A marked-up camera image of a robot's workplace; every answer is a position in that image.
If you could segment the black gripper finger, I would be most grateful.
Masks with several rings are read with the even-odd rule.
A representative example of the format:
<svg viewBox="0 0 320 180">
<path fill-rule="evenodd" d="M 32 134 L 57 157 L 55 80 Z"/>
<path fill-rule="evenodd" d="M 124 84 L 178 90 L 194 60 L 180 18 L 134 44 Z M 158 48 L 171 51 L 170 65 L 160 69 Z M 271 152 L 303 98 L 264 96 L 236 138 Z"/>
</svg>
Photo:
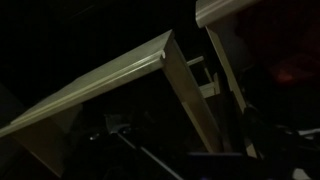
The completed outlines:
<svg viewBox="0 0 320 180">
<path fill-rule="evenodd" d="M 255 108 L 247 107 L 243 113 L 245 131 L 256 149 L 266 157 L 286 157 L 289 134 L 283 127 L 265 121 Z"/>
</svg>

